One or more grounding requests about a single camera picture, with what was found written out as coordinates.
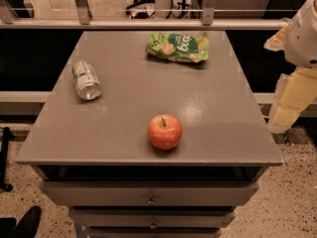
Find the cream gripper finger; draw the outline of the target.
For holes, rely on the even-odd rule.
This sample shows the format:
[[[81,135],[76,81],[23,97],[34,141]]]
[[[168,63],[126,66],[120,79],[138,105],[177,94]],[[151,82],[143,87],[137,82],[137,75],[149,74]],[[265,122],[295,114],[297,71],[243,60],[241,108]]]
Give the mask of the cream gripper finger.
[[[265,41],[264,48],[273,52],[283,51],[285,33],[286,29],[281,28],[278,32]]]
[[[271,133],[290,129],[301,113],[317,98],[317,69],[298,67],[277,81],[267,126]]]

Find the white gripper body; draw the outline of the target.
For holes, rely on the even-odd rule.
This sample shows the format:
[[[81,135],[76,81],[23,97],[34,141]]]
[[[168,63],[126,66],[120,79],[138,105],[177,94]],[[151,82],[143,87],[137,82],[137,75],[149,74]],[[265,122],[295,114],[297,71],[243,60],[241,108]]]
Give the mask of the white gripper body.
[[[288,24],[285,59],[296,66],[317,67],[317,0],[306,0]]]

